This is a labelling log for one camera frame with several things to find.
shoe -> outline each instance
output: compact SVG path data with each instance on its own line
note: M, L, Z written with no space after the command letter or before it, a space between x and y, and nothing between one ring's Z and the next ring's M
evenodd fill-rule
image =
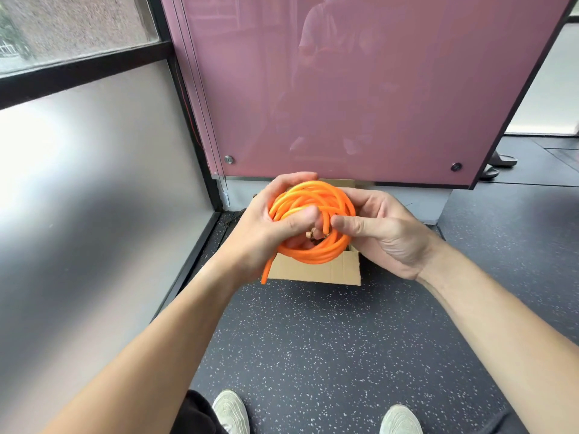
M495 151L490 157L489 164L494 167L513 167L517 161L515 157L502 155Z
M229 434L250 434L250 420L242 399L231 390L223 390L213 402L213 411Z
M422 434L420 423L404 405L392 405L380 425L380 434Z
M490 164L485 166L485 170L482 172L479 180L481 181L490 181L496 178L499 174L499 171L492 167Z

right hand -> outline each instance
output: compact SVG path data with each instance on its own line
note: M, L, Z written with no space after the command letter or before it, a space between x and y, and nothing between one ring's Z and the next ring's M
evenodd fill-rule
M393 274L415 280L446 246L392 195L378 190L342 190L358 216L333 216L332 227L351 236L358 251Z

hand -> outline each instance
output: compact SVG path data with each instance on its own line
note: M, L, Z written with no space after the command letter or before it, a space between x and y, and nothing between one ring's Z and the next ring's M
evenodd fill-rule
M306 232L320 218L316 206L306 207L277 222L271 220L268 212L273 200L289 187L316 179L318 175L314 172L298 172L279 175L269 183L253 198L235 229L211 258L218 262L216 268L219 269L216 270L231 269L231 276L240 286L261 275L266 262L285 240L289 239L286 242L289 247L313 246L306 238Z
M358 216L333 216L332 227L352 236L367 259L405 279L416 279L446 243L400 202L378 190L342 189Z

slipper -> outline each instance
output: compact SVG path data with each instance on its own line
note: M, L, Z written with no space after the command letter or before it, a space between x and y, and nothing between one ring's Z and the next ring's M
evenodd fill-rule
M485 166L485 170L482 172L479 180L481 181L490 181L496 178L499 174L499 171L492 167L490 164Z
M501 155L495 151L489 160L489 164L495 167L513 167L517 164L517 159L509 155Z

white sneaker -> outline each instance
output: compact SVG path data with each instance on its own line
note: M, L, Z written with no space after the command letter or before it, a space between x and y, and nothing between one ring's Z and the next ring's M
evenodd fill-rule
M250 420L242 399L231 390L223 390L213 401L213 411L229 434L250 434Z
M380 434L422 434L420 423L404 405L392 405L380 425Z

